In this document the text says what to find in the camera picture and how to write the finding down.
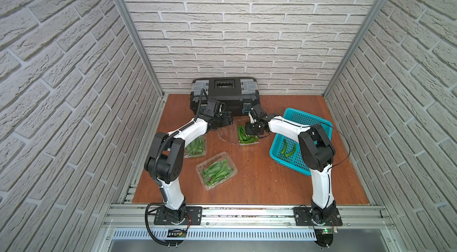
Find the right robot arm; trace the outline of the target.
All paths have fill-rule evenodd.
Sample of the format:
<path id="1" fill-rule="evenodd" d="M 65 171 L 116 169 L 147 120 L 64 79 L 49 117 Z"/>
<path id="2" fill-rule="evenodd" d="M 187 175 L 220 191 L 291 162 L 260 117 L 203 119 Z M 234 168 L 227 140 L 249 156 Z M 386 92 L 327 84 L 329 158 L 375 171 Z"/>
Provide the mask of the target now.
<path id="1" fill-rule="evenodd" d="M 299 145 L 302 160 L 311 173 L 313 196 L 309 215 L 313 224 L 341 226 L 331 176 L 336 150 L 322 125 L 303 125 L 280 115 L 267 114 L 259 104 L 253 106 L 248 115 L 247 134 L 276 133 Z"/>

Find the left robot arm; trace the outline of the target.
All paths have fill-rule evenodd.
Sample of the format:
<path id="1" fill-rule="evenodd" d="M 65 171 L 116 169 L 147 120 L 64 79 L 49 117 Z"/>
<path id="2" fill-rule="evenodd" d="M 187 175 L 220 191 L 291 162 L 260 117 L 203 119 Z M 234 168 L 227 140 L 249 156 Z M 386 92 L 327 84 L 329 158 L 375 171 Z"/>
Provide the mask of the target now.
<path id="1" fill-rule="evenodd" d="M 188 123 L 169 133 L 157 133 L 147 154 L 144 170 L 158 185 L 163 197 L 164 214 L 172 223 L 180 224 L 187 218 L 186 201 L 179 184 L 186 146 L 208 131 L 233 123 L 223 102 L 201 101 L 197 112 Z"/>

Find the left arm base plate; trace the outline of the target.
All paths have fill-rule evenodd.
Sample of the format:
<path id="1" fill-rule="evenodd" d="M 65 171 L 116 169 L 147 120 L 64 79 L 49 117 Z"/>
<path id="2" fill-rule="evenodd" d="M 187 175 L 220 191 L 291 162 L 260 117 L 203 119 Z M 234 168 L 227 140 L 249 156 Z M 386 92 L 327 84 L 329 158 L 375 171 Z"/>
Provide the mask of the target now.
<path id="1" fill-rule="evenodd" d="M 155 212 L 154 225 L 188 225 L 188 216 L 190 217 L 190 225 L 200 225 L 202 211 L 202 206 L 186 206 L 178 210 L 161 206 Z"/>

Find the teal plastic basket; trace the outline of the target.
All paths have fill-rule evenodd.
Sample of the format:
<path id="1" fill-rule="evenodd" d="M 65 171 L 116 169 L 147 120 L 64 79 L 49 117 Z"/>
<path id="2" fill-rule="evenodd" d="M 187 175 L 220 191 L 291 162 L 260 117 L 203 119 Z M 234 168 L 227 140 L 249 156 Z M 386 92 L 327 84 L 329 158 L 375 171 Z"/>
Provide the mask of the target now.
<path id="1" fill-rule="evenodd" d="M 272 159 L 289 169 L 304 175 L 330 173 L 336 154 L 331 138 L 333 124 L 321 117 L 288 108 L 283 116 L 275 116 L 269 127 L 276 136 L 270 148 Z M 279 155 L 283 140 L 297 144 L 290 158 Z"/>

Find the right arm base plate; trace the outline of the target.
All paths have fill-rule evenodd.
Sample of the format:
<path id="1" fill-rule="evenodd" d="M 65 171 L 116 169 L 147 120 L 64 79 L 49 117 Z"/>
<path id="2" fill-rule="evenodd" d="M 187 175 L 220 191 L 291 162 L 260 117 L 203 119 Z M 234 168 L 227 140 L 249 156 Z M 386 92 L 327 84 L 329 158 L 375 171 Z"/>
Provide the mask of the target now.
<path id="1" fill-rule="evenodd" d="M 298 206 L 293 208 L 293 216 L 298 227 L 340 227 L 343 225 L 342 217 L 336 206 L 330 206 L 326 209 Z"/>

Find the green peppers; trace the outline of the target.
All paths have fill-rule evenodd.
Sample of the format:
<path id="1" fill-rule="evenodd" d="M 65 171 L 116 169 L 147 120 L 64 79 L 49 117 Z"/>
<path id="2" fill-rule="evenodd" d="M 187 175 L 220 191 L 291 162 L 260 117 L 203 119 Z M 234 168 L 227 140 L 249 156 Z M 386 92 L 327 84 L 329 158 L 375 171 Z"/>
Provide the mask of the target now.
<path id="1" fill-rule="evenodd" d="M 283 140 L 283 148 L 281 149 L 279 155 L 284 158 L 290 158 L 296 152 L 297 144 L 293 142 L 291 145 L 286 141 Z"/>

